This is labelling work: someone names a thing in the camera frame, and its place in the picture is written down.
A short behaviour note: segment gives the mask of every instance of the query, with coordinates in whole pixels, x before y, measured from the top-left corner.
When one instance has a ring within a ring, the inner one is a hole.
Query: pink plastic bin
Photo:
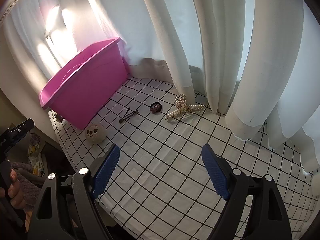
[[[89,45],[40,92],[43,109],[50,107],[71,124],[84,129],[127,79],[117,43],[119,37]]]

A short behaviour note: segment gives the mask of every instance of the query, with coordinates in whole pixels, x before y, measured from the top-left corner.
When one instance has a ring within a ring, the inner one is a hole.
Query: checkered tablecloth
[[[311,193],[312,174],[303,171],[294,145],[269,148],[265,125],[253,139],[238,140],[226,126],[225,115],[214,114],[199,92],[196,102],[206,109],[167,121],[164,115],[176,109],[176,95],[170,83],[130,77],[91,121],[107,129],[107,138],[98,145],[85,139],[85,130],[66,120],[59,123],[49,112],[75,170],[89,167],[111,143],[121,148],[119,163],[99,196],[100,205],[137,239],[206,240],[225,204],[200,157],[201,147],[209,143],[233,168],[251,176],[272,175],[285,202],[292,236],[299,235],[316,198]],[[150,112],[154,102],[162,104],[160,113]],[[120,124],[128,107],[139,114]],[[252,196],[247,197],[235,239],[242,237],[251,202]]]

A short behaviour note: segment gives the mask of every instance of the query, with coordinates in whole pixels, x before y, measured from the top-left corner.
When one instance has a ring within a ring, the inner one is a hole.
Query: beige ball
[[[92,124],[85,130],[85,137],[92,143],[100,143],[106,138],[106,129],[101,124]]]

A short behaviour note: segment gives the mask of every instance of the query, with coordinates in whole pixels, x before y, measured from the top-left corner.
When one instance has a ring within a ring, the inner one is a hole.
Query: sheer curtain
[[[320,27],[303,0],[19,0],[5,35],[37,92],[77,52],[119,36],[132,76],[173,82],[190,104],[203,93],[243,140],[267,122],[271,147],[290,139],[306,171],[319,166]]]

